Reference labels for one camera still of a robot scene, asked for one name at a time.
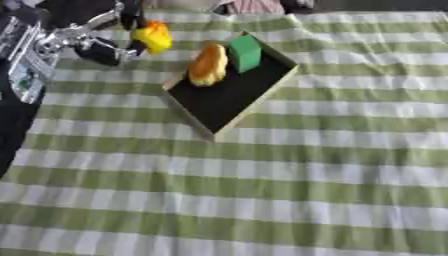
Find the yellow object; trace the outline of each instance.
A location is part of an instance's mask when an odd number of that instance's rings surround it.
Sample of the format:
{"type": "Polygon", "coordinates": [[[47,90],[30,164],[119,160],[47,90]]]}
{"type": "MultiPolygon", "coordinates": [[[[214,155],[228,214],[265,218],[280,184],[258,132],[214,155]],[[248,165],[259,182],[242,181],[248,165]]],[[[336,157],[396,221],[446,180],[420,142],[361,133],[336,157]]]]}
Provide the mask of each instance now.
{"type": "Polygon", "coordinates": [[[132,38],[146,44],[146,50],[151,54],[158,54],[171,48],[173,39],[165,23],[147,21],[146,25],[145,28],[134,30],[132,38]]]}

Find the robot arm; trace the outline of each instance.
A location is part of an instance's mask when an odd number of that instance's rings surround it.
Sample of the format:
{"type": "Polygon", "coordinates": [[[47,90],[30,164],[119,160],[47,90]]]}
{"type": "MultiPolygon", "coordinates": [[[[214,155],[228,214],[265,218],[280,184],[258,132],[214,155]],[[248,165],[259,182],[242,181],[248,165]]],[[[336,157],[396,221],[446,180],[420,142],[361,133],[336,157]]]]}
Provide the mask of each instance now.
{"type": "Polygon", "coordinates": [[[142,26],[144,17],[141,7],[133,0],[116,1],[115,7],[90,19],[84,25],[72,24],[68,28],[56,29],[50,34],[41,35],[35,44],[35,51],[43,58],[71,47],[83,59],[92,60],[103,65],[118,66],[129,59],[139,56],[147,46],[139,40],[132,40],[126,49],[107,39],[91,36],[91,32],[106,24],[120,20],[127,30],[133,23],[142,26]]]}

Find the green cube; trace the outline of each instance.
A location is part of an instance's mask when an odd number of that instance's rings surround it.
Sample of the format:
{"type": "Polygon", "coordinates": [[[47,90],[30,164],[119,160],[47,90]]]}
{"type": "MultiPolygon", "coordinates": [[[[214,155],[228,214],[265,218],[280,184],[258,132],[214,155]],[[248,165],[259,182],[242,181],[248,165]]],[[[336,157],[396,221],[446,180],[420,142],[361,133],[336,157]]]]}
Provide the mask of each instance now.
{"type": "Polygon", "coordinates": [[[261,47],[250,35],[240,36],[230,42],[231,60],[238,73],[258,67],[261,59],[261,47]]]}

